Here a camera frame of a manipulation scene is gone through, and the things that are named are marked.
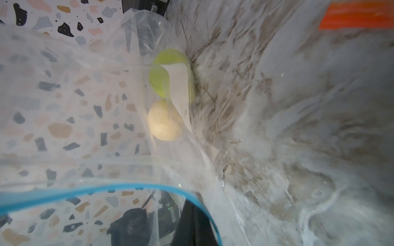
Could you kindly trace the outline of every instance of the orange object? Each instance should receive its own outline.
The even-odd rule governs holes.
[[[319,29],[394,28],[393,1],[333,2]]]

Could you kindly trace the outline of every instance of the clear plastic bag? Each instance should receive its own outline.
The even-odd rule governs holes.
[[[214,170],[190,131],[193,76],[163,17],[130,10],[88,49],[5,25],[0,43],[0,214],[22,221],[0,242],[103,242],[147,200],[149,245],[159,245],[164,191],[172,214],[187,198],[212,219]],[[91,231],[75,240],[79,223]]]

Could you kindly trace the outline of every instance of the white paper label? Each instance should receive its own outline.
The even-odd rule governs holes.
[[[171,101],[178,113],[182,116],[186,127],[191,131],[188,68],[183,63],[161,66],[167,70],[170,77]]]

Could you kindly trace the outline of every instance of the tennis ball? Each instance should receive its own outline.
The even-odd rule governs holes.
[[[163,141],[173,141],[183,133],[183,120],[177,109],[166,99],[155,102],[148,113],[149,129]]]
[[[153,61],[153,65],[171,65],[176,63],[183,63],[188,68],[189,103],[192,103],[195,100],[194,79],[188,57],[174,48],[167,48],[160,52]],[[149,83],[157,95],[169,99],[169,82],[170,77],[166,69],[160,66],[151,67]]]

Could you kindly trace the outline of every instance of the plastic sheet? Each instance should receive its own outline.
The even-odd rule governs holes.
[[[149,245],[160,239],[161,191],[178,213],[187,198],[209,215],[215,177],[190,131],[193,76],[163,17],[130,10],[89,49],[22,28],[0,34],[0,213],[19,221],[0,240],[102,243],[152,191]],[[72,238],[79,223],[88,231]]]
[[[224,244],[392,244],[394,33],[319,30],[330,3],[166,11],[196,78],[193,131],[235,211],[212,211]]]

